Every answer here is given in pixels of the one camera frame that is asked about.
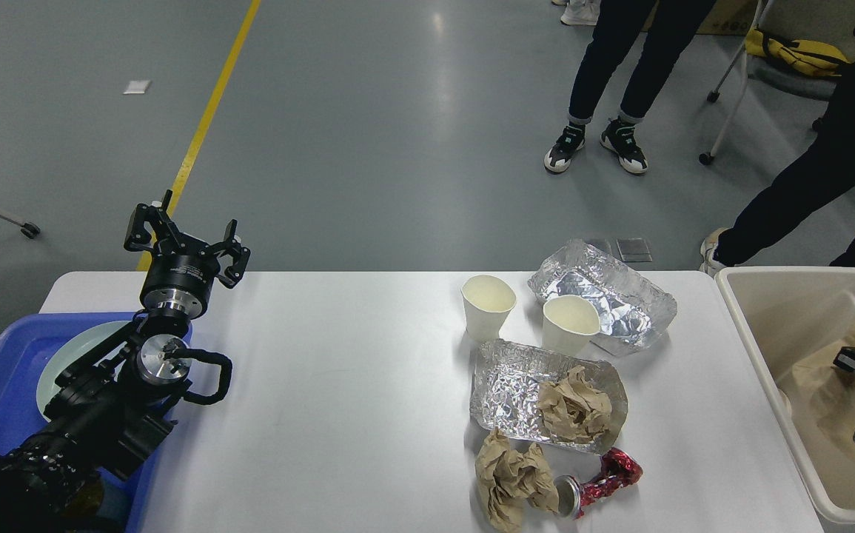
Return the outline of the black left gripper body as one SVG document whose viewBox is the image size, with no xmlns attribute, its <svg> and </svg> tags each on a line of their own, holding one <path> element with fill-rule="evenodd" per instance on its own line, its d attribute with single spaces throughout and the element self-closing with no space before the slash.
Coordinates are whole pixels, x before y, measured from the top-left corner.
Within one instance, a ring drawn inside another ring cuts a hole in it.
<svg viewBox="0 0 855 533">
<path fill-rule="evenodd" d="M 162 255 L 152 258 L 140 301 L 147 310 L 172 308 L 197 318 L 209 306 L 213 260 L 199 255 Z"/>
</svg>

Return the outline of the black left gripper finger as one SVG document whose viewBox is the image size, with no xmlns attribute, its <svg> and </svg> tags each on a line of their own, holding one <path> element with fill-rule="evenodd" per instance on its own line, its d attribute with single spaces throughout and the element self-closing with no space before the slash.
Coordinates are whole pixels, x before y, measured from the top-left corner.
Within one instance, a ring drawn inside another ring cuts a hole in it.
<svg viewBox="0 0 855 533">
<path fill-rule="evenodd" d="M 238 238 L 237 228 L 238 220 L 231 219 L 225 227 L 224 239 L 201 250 L 205 278 L 210 282 L 217 280 L 229 289 L 241 282 L 251 256 L 249 247 Z"/>
<path fill-rule="evenodd" d="M 148 252 L 152 257 L 184 255 L 187 241 L 169 216 L 173 191 L 167 190 L 159 205 L 138 203 L 130 215 L 124 239 L 127 252 Z"/>
</svg>

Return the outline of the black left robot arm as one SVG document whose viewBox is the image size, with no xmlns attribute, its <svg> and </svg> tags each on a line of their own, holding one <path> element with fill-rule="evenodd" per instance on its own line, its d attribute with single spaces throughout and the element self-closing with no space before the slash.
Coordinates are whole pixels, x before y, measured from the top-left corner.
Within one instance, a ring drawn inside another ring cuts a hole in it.
<svg viewBox="0 0 855 533">
<path fill-rule="evenodd" d="M 115 520 L 68 510 L 100 470 L 125 481 L 175 428 L 167 418 L 181 401 L 208 406 L 227 397 L 233 362 L 188 346 L 191 321 L 208 310 L 214 283 L 233 288 L 251 252 L 231 220 L 210 244 L 182 232 L 160 204 L 138 204 L 124 241 L 150 254 L 141 307 L 125 324 L 55 376 L 47 425 L 0 453 L 0 532 L 121 532 Z"/>
</svg>

